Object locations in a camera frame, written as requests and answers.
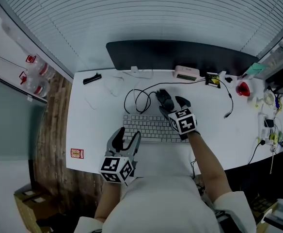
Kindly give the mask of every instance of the wooden floor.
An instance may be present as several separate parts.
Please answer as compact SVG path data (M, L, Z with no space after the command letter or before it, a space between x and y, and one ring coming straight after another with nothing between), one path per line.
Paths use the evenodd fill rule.
M61 199L65 209L92 216L101 195L101 177L66 168L66 124L72 84L57 73L50 85L33 161L34 178Z

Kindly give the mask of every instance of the person's arm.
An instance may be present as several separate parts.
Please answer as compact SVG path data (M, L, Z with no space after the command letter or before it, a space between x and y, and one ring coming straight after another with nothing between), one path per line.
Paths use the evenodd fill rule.
M120 201L121 185L115 183L105 183L102 197L98 203L95 216L96 220L105 222L109 214Z
M201 171L206 192L212 202L231 192L225 172L208 145L196 132L187 133L196 162Z

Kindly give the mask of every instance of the window blinds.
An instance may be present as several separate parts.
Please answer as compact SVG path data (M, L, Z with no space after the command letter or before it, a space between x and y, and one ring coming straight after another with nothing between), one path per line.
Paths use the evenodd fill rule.
M106 43L164 39L257 56L283 29L283 0L0 0L72 73L110 68Z

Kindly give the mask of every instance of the plastic bottle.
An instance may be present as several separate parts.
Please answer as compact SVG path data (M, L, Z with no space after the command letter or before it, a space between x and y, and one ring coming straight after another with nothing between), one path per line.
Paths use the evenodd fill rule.
M26 62L28 63L29 72L34 72L46 80L53 78L55 70L38 55L27 56Z
M50 90L50 84L46 79L32 73L26 74L25 72L21 72L19 78L22 81L22 88L42 98L44 98Z

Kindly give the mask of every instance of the keyboard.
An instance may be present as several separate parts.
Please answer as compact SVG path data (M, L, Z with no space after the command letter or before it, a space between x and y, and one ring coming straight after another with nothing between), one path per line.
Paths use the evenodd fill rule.
M172 130L169 121L163 116L124 115L124 140L131 140L134 134L141 132L142 142L188 143L182 141L177 132Z

